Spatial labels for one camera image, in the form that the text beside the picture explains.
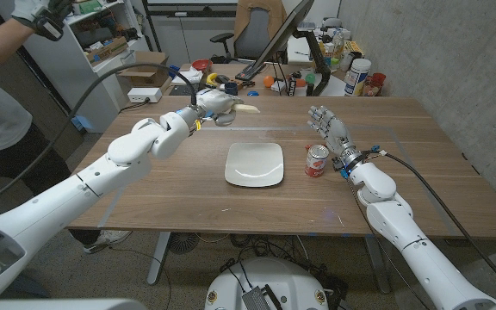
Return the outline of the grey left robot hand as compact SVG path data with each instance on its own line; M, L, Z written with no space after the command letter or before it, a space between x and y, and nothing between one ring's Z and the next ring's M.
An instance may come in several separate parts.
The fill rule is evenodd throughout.
M196 93L195 99L195 105L189 107L195 111L196 116L199 119L210 117L218 127L231 125L236 118L233 105L244 104L239 97L217 89L201 90Z

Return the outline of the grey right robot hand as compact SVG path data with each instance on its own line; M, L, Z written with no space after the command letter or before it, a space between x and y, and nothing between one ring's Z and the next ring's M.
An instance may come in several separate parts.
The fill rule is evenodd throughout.
M356 149L347 126L327 107L312 106L312 117L307 124L325 141L330 152L336 154L348 174L363 161L363 155Z

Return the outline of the gloved person hand with tracker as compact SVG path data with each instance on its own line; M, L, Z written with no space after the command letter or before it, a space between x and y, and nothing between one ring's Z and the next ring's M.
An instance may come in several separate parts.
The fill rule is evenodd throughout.
M62 38L64 19L72 12L72 0L15 0L11 16L52 41Z

